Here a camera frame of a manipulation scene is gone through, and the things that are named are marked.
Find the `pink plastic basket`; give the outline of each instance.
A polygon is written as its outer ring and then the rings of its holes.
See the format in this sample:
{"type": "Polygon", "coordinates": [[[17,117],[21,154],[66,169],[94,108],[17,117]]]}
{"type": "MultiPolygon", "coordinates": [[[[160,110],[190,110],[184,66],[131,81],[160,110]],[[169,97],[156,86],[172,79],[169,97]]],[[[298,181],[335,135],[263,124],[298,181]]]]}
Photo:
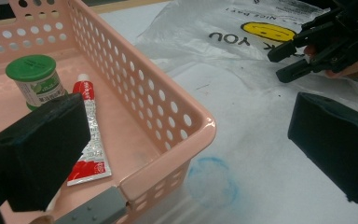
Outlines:
{"type": "MultiPolygon", "coordinates": [[[[190,160],[214,139],[213,117],[80,0],[10,5],[16,20],[0,25],[0,131],[29,113],[5,74],[9,62],[47,54],[68,91],[79,74],[89,74],[113,175],[64,184],[51,214],[59,218],[116,186],[128,201],[128,213],[117,223],[132,222],[183,183],[190,160]]],[[[42,214],[13,213],[7,203],[1,211],[5,220],[21,224],[42,214]]]]}

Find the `blue stain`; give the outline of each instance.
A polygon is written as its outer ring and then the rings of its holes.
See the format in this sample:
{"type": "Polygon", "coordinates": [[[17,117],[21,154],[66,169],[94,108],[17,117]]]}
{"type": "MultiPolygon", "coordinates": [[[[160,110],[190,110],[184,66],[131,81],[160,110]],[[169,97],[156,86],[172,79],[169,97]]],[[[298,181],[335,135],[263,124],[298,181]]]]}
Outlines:
{"type": "Polygon", "coordinates": [[[239,195],[239,188],[228,165],[216,157],[200,158],[193,162],[186,187],[192,198],[207,208],[232,205],[239,195]]]}

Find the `green jar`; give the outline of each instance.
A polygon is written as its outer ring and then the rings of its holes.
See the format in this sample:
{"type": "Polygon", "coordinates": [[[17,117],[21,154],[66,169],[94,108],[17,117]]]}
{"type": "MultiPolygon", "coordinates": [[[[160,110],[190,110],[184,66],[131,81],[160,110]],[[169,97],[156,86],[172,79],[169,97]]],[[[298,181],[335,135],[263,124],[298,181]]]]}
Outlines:
{"type": "Polygon", "coordinates": [[[21,57],[7,66],[6,74],[16,82],[31,110],[66,94],[56,72],[56,62],[47,55],[21,57]]]}

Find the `gray metal part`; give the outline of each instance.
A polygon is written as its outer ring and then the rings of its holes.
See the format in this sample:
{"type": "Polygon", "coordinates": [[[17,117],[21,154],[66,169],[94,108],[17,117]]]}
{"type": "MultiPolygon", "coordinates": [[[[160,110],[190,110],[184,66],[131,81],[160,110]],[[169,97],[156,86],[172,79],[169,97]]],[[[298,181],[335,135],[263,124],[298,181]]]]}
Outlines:
{"type": "Polygon", "coordinates": [[[56,224],[111,224],[126,214],[126,202],[112,187],[56,220],[56,224]]]}

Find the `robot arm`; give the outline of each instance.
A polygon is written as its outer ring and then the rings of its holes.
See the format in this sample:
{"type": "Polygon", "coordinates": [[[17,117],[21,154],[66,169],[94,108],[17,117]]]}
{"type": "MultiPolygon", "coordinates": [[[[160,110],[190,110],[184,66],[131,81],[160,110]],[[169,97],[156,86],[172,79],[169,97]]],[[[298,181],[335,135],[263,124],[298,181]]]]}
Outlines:
{"type": "Polygon", "coordinates": [[[268,53],[279,62],[296,52],[296,48],[313,45],[318,54],[277,71],[278,79],[287,83],[310,72],[332,70],[337,73],[358,61],[358,0],[334,0],[337,8],[302,25],[293,40],[268,53]]]}

